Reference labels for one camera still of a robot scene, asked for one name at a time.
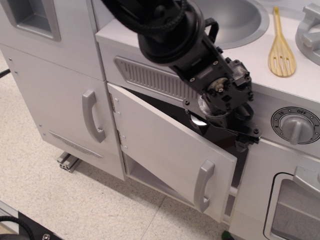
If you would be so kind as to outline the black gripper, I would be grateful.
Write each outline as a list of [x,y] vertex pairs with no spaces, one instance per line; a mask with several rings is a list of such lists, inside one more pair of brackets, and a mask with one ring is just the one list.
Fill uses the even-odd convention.
[[235,148],[243,153],[249,144],[257,144],[262,135],[262,129],[253,122],[254,111],[248,103],[236,107],[231,112],[211,112],[207,103],[201,99],[185,99],[183,107],[189,116],[191,125],[204,135],[209,126],[226,130],[234,135]]

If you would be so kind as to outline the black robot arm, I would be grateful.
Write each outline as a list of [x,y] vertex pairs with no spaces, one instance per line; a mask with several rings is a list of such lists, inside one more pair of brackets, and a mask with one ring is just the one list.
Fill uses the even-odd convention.
[[198,95],[183,106],[196,131],[209,126],[235,134],[237,151],[258,143],[261,128],[252,118],[252,79],[242,62],[224,58],[215,45],[219,25],[204,19],[190,0],[106,0],[104,5],[125,27],[137,33],[142,54],[169,67]]

